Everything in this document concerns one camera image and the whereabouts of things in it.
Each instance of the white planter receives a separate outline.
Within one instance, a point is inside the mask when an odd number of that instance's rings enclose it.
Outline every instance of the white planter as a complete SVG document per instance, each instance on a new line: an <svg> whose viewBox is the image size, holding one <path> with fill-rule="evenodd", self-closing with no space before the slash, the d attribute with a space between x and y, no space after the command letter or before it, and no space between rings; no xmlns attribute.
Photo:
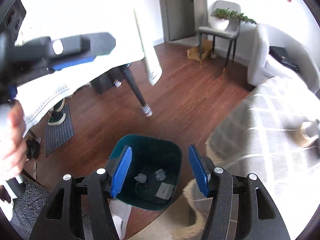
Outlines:
<svg viewBox="0 0 320 240"><path fill-rule="evenodd" d="M219 19L215 16L209 16L209 24L213 29L224 31L229 25L229 20Z"/></svg>

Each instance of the metal screw head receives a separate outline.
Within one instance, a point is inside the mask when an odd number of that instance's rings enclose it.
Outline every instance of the metal screw head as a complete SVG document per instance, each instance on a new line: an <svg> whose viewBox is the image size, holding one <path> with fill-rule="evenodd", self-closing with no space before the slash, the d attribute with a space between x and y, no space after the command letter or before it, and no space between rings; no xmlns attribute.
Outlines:
<svg viewBox="0 0 320 240"><path fill-rule="evenodd" d="M100 168L100 169L97 169L97 173L98 174L105 174L106 173L106 169L104 169L104 168Z"/></svg>
<svg viewBox="0 0 320 240"><path fill-rule="evenodd" d="M63 178L63 180L69 180L69 179L71 179L71 175L70 174L66 174L62 178Z"/></svg>
<svg viewBox="0 0 320 240"><path fill-rule="evenodd" d="M53 51L55 54L60 55L63 52L63 45L60 40L56 40L52 44Z"/></svg>
<svg viewBox="0 0 320 240"><path fill-rule="evenodd" d="M223 168L216 167L216 168L214 168L214 172L221 174L221 173L223 173Z"/></svg>
<svg viewBox="0 0 320 240"><path fill-rule="evenodd" d="M249 178L252 179L252 180L257 180L258 177L257 177L256 174L251 173L251 174L249 175Z"/></svg>

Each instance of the blue trim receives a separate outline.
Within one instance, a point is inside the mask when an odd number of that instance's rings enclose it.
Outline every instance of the blue trim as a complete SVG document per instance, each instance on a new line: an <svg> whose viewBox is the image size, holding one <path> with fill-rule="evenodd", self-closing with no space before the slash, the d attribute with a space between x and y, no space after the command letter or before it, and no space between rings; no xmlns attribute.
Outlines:
<svg viewBox="0 0 320 240"><path fill-rule="evenodd" d="M76 59L76 60L68 61L68 62L63 62L61 64L53 66L52 68L54 69L54 71L62 70L66 67L71 67L71 66L75 66L75 65L79 65L79 64L83 64L83 63L92 62L95 60L95 58L96 58L96 56Z"/></svg>
<svg viewBox="0 0 320 240"><path fill-rule="evenodd" d="M205 197L209 195L209 187L208 187L208 177L205 174L204 168L194 150L194 148L189 146L189 162L192 167L193 174L196 178L196 182L198 184L200 192L203 193Z"/></svg>
<svg viewBox="0 0 320 240"><path fill-rule="evenodd" d="M112 176L112 185L110 189L110 195L115 198L118 193L120 193L125 177L132 160L132 150L131 147L127 147L124 152L115 173Z"/></svg>
<svg viewBox="0 0 320 240"><path fill-rule="evenodd" d="M8 85L7 86L8 96L10 100L13 100L18 93L17 87L14 85Z"/></svg>

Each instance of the potted plant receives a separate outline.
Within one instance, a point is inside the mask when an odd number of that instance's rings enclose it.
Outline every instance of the potted plant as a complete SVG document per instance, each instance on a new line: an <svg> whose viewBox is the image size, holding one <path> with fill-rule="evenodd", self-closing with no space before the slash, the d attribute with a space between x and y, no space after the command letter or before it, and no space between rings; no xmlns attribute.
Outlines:
<svg viewBox="0 0 320 240"><path fill-rule="evenodd" d="M250 19L244 15L244 13L230 11L229 8L216 8L209 17L209 24L213 29L224 31L228 27L230 20L239 20L244 23L257 24L255 20Z"/></svg>

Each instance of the green plant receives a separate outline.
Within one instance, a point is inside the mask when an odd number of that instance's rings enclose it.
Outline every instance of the green plant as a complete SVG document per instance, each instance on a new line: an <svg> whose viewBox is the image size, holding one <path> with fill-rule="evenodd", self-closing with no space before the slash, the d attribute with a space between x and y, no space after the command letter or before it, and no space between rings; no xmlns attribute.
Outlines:
<svg viewBox="0 0 320 240"><path fill-rule="evenodd" d="M228 9L217 8L214 10L211 16L215 16L219 19L240 20L244 23L257 24L255 20L244 15L244 13L238 13L237 11L230 11L229 8Z"/></svg>

